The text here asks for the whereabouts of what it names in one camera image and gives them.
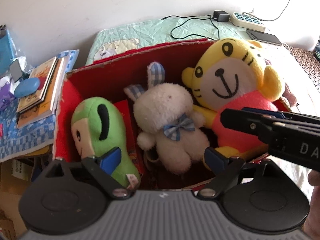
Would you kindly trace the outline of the person's right hand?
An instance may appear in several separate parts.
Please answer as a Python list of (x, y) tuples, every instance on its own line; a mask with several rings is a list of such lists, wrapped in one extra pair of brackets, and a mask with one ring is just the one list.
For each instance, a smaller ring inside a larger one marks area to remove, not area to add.
[(308, 175), (308, 182), (313, 186), (310, 211), (304, 223), (304, 232), (312, 239), (320, 238), (320, 173), (312, 170)]

